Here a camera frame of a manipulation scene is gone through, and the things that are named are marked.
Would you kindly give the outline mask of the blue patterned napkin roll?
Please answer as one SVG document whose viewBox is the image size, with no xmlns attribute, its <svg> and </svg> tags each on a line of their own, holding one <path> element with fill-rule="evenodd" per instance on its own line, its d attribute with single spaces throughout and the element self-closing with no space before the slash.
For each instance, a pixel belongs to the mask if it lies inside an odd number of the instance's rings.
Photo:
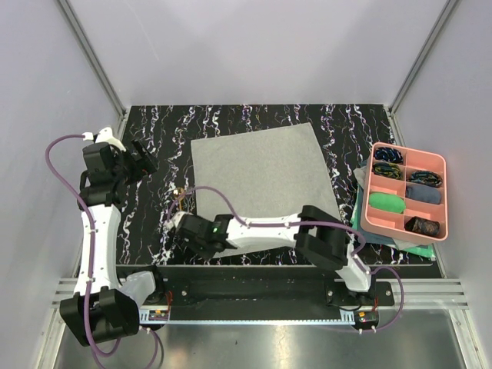
<svg viewBox="0 0 492 369">
<path fill-rule="evenodd" d="M 374 157 L 379 161 L 386 161 L 395 164 L 404 162 L 403 155 L 396 148 L 379 147 L 374 152 Z"/>
</svg>

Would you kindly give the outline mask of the dark brown napkin roll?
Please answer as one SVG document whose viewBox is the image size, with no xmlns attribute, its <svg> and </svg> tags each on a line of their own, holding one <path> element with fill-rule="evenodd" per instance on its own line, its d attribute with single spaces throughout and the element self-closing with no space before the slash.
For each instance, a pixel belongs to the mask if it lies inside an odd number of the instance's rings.
<svg viewBox="0 0 492 369">
<path fill-rule="evenodd" d="M 414 216 L 405 223 L 404 229 L 416 234 L 436 237 L 440 232 L 440 223 L 438 221 L 432 221 Z"/>
</svg>

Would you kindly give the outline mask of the black marble pattern mat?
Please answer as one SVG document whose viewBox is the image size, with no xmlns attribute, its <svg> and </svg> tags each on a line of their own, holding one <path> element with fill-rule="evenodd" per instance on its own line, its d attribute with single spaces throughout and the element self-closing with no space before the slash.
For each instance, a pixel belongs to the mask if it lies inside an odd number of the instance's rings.
<svg viewBox="0 0 492 369">
<path fill-rule="evenodd" d="M 331 176 L 341 220 L 358 213 L 361 192 L 355 169 L 379 141 L 394 143 L 382 105 L 136 105 L 126 117 L 122 140 L 141 141 L 159 159 L 158 171 L 127 191 L 118 231 L 119 264 L 183 265 L 200 259 L 171 240 L 164 228 L 176 187 L 195 184 L 191 142 L 308 123 Z"/>
</svg>

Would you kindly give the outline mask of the green napkin roll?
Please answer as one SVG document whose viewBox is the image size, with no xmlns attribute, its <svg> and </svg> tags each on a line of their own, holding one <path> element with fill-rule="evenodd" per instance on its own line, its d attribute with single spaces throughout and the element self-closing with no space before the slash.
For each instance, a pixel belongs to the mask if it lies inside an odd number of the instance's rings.
<svg viewBox="0 0 492 369">
<path fill-rule="evenodd" d="M 388 211 L 395 214 L 403 214 L 406 209 L 404 200 L 395 195 L 382 192 L 373 192 L 369 195 L 368 204 L 372 208 Z"/>
</svg>

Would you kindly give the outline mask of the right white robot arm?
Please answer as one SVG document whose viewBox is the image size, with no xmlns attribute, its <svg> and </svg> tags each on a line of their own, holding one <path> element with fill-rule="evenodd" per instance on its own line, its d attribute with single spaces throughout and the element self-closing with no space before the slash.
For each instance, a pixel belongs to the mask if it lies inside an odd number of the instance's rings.
<svg viewBox="0 0 492 369">
<path fill-rule="evenodd" d="M 362 235 L 312 205 L 305 205 L 298 214 L 279 218 L 219 214 L 209 221 L 179 211 L 165 222 L 165 227 L 206 261 L 291 248 L 314 266 L 337 272 L 356 304 L 367 304 L 377 294 L 370 268 L 356 255 L 348 237 L 354 234 L 363 244 Z"/>
</svg>

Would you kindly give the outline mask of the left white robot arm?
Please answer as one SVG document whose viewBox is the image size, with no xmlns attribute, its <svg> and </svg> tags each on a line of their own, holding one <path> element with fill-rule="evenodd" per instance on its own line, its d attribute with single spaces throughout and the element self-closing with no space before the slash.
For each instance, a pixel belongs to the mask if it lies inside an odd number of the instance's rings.
<svg viewBox="0 0 492 369">
<path fill-rule="evenodd" d="M 60 314 L 78 342 L 87 347 L 132 336 L 140 325 L 139 309 L 158 304 L 166 286 L 152 268 L 120 282 L 116 244 L 126 188 L 155 173 L 157 159 L 137 140 L 132 154 L 123 145 L 100 141 L 86 146 L 86 169 L 75 194 L 84 230 L 81 265 L 74 294 L 60 304 Z"/>
</svg>

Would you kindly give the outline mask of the pink divided tray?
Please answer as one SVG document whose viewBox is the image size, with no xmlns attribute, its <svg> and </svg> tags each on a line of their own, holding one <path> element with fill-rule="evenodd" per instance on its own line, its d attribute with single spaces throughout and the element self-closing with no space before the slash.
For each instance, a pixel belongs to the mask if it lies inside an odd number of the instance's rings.
<svg viewBox="0 0 492 369">
<path fill-rule="evenodd" d="M 377 142 L 367 160 L 361 227 L 414 244 L 446 240 L 447 165 L 428 151 Z"/>
</svg>

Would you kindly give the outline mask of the blue-orange patterned napkin roll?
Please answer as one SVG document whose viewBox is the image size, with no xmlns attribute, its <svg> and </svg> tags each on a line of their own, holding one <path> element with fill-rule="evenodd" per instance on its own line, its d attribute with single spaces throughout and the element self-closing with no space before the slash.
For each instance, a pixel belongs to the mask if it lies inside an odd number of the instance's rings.
<svg viewBox="0 0 492 369">
<path fill-rule="evenodd" d="M 432 171 L 415 171 L 408 178 L 410 183 L 439 188 L 443 184 L 442 177 Z"/>
</svg>

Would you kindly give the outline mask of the grey cloth napkin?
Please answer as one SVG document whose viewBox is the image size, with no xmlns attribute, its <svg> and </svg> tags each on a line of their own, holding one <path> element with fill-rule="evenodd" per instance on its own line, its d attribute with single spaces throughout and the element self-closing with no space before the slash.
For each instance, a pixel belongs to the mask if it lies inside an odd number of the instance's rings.
<svg viewBox="0 0 492 369">
<path fill-rule="evenodd" d="M 309 123 L 193 140 L 197 214 L 279 218 L 305 205 L 340 219 L 321 147 Z"/>
</svg>

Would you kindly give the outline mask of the grey-blue folded napkin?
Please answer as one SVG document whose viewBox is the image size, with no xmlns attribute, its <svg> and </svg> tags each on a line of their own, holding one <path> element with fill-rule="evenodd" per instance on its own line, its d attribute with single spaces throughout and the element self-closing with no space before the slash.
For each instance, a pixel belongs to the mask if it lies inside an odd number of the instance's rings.
<svg viewBox="0 0 492 369">
<path fill-rule="evenodd" d="M 440 204 L 442 195 L 436 189 L 421 184 L 412 184 L 406 187 L 406 198 L 428 204 Z"/>
</svg>

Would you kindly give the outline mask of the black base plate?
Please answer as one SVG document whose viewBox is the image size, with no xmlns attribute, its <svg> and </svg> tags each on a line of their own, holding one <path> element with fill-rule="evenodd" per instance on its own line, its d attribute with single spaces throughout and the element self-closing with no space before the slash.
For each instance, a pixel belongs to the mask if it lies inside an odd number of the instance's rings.
<svg viewBox="0 0 492 369">
<path fill-rule="evenodd" d="M 186 324 L 338 319 L 348 308 L 392 308 L 387 281 L 367 294 L 351 292 L 333 271 L 312 266 L 155 266 L 156 291 L 147 305 L 171 305 L 171 320 Z"/>
</svg>

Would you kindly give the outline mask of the gold spoon green handle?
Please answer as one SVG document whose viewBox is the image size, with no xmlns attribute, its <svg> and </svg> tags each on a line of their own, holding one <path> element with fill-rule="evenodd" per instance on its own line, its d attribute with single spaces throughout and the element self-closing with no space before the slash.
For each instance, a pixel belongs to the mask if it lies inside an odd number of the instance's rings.
<svg viewBox="0 0 492 369">
<path fill-rule="evenodd" d="M 175 188 L 173 190 L 173 195 L 175 196 L 175 200 L 177 202 L 177 208 L 179 211 L 182 211 L 182 202 L 185 196 L 185 189 L 183 188 Z"/>
</svg>

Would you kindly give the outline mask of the stack of coloured cloths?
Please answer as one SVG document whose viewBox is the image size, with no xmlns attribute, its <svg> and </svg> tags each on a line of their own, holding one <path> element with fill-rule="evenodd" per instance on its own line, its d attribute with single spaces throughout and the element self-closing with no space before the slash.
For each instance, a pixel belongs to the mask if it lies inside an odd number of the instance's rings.
<svg viewBox="0 0 492 369">
<path fill-rule="evenodd" d="M 351 216 L 352 228 L 358 230 L 365 238 L 367 243 L 382 244 L 399 251 L 406 251 L 410 254 L 415 254 L 423 258 L 435 259 L 434 248 L 429 245 L 417 245 L 409 241 L 389 238 L 380 234 L 374 234 L 365 231 L 361 227 L 361 212 L 364 197 L 364 186 L 366 177 L 366 161 L 363 161 L 359 168 L 354 169 L 354 176 L 357 181 L 357 197 L 354 205 L 354 210 Z"/>
</svg>

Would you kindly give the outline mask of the yellow patterned napkin roll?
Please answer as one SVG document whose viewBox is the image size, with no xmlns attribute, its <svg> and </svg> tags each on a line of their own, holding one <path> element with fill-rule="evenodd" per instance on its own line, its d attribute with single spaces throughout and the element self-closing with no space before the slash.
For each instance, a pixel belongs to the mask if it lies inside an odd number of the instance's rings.
<svg viewBox="0 0 492 369">
<path fill-rule="evenodd" d="M 400 167 L 394 163 L 377 162 L 372 166 L 373 172 L 385 178 L 401 180 L 403 178 L 403 172 Z"/>
</svg>

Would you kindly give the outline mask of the silver fork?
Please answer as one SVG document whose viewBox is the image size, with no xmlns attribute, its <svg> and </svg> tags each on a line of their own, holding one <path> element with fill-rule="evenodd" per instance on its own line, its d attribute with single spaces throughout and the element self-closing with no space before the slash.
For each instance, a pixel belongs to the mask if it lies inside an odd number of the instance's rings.
<svg viewBox="0 0 492 369">
<path fill-rule="evenodd" d="M 188 204 L 192 199 L 192 189 L 191 188 L 187 188 L 184 192 L 184 197 L 183 197 L 183 202 L 185 204 Z"/>
</svg>

